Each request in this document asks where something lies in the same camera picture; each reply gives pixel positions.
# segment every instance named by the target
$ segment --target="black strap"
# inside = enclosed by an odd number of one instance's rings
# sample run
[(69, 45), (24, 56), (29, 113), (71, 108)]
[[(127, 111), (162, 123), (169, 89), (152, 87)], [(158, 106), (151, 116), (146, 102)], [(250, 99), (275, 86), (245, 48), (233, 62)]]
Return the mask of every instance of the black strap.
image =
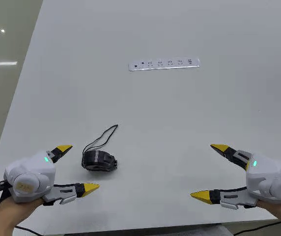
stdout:
[[(118, 124), (115, 124), (113, 126), (111, 126), (109, 129), (107, 129), (105, 132), (103, 132), (103, 134), (97, 138), (95, 141), (93, 141), (92, 143), (88, 144), (84, 149), (83, 149), (83, 156), (85, 154), (86, 151), (90, 150), (90, 149), (93, 149), (93, 148), (100, 148), (102, 147), (103, 145), (107, 144), (107, 142), (109, 141), (109, 139), (111, 138), (111, 136), (113, 135), (113, 133), (115, 132), (115, 130), (118, 128)], [(100, 140), (104, 135), (105, 133), (107, 133), (109, 130), (113, 129), (113, 131), (111, 132), (111, 134), (109, 135), (109, 137), (107, 138), (107, 140), (99, 145), (99, 146), (94, 146), (94, 147), (89, 147), (90, 145), (93, 145), (96, 141)]]

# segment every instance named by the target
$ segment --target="yellow fingertip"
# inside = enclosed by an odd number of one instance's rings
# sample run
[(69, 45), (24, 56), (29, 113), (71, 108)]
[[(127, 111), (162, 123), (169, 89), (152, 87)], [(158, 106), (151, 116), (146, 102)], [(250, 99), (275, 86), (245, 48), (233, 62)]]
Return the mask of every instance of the yellow fingertip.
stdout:
[(212, 148), (216, 148), (222, 152), (226, 151), (228, 149), (228, 145), (224, 145), (224, 144), (211, 144), (210, 145)]
[(210, 201), (209, 190), (199, 191), (195, 193), (191, 193), (191, 197), (196, 198), (204, 203), (213, 204)]
[(73, 146), (72, 145), (61, 145), (61, 146), (57, 146), (57, 148), (61, 151), (61, 152), (65, 152), (66, 150), (71, 149)]
[(83, 198), (83, 197), (87, 196), (89, 193), (95, 191), (97, 188), (99, 188), (99, 185), (95, 184), (95, 183), (84, 183), (84, 187), (85, 187), (85, 192), (81, 196), (81, 198)]

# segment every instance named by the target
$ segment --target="white plastic casing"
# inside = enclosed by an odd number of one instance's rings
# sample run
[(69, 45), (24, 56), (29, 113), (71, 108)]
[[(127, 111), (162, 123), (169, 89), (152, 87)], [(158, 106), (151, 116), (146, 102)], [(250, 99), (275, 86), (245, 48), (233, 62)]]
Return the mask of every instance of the white plastic casing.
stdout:
[(281, 162), (254, 153), (248, 163), (246, 180), (253, 197), (281, 203)]
[(45, 195), (54, 184), (56, 167), (46, 151), (17, 160), (5, 168), (4, 179), (13, 188), (16, 202), (30, 202)]

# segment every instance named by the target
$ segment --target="floor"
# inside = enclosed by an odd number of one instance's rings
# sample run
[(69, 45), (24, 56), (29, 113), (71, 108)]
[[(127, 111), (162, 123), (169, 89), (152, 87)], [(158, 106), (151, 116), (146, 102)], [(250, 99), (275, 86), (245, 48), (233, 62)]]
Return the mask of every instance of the floor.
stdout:
[[(41, 4), (42, 0), (0, 0), (0, 62), (12, 63), (0, 65), (0, 136)], [(269, 222), (228, 223), (225, 226), (236, 233), (267, 223)], [(281, 224), (243, 235), (281, 235)]]

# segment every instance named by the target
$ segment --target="electrical outlet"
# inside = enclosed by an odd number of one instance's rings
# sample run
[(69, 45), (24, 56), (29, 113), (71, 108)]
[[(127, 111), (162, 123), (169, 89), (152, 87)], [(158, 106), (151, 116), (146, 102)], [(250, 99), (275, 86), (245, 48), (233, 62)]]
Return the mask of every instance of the electrical outlet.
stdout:
[(199, 67), (199, 59), (196, 57), (176, 57), (165, 59), (136, 60), (129, 63), (130, 71), (160, 70)]

